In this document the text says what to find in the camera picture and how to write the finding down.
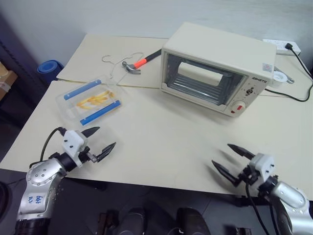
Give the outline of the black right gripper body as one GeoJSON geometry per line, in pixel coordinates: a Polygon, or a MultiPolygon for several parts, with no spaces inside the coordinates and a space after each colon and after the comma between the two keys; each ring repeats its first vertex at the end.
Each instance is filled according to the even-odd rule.
{"type": "Polygon", "coordinates": [[[254,161],[250,161],[249,164],[239,174],[240,182],[248,183],[248,185],[252,187],[260,186],[259,177],[260,177],[260,172],[256,168],[254,161]]]}

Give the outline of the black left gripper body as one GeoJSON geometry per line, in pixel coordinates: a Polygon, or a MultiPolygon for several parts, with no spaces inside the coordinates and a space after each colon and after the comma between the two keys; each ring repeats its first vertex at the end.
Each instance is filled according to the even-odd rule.
{"type": "Polygon", "coordinates": [[[78,148],[78,160],[80,165],[92,161],[96,162],[96,156],[90,153],[90,147],[88,146],[88,139],[83,137],[83,143],[78,148]]]}

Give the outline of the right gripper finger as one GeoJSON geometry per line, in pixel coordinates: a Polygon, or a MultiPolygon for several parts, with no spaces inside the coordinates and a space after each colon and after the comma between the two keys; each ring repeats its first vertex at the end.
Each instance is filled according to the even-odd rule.
{"type": "Polygon", "coordinates": [[[236,152],[238,155],[242,157],[246,157],[247,159],[251,160],[252,158],[255,157],[255,155],[248,150],[246,150],[243,147],[234,145],[234,144],[227,144],[228,147],[230,147],[234,152],[236,152]]]}
{"type": "Polygon", "coordinates": [[[240,182],[242,181],[240,178],[233,176],[228,169],[226,169],[221,164],[217,163],[216,161],[211,161],[213,166],[217,169],[217,171],[224,176],[233,186],[237,187],[240,182]]]}

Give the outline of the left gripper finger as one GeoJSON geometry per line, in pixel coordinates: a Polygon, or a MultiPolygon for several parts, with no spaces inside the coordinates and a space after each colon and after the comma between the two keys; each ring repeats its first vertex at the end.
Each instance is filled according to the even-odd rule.
{"type": "Polygon", "coordinates": [[[100,161],[102,161],[106,156],[108,156],[108,155],[111,153],[111,151],[114,149],[115,145],[116,145],[116,142],[114,142],[114,143],[112,143],[112,144],[106,146],[106,147],[102,150],[102,152],[101,152],[99,155],[96,156],[96,161],[97,161],[97,162],[100,162],[100,161]]]}
{"type": "Polygon", "coordinates": [[[100,129],[100,127],[96,126],[96,127],[91,127],[88,128],[86,130],[83,130],[81,133],[86,137],[89,138],[90,136],[92,136],[96,131],[98,131],[100,129]]]}

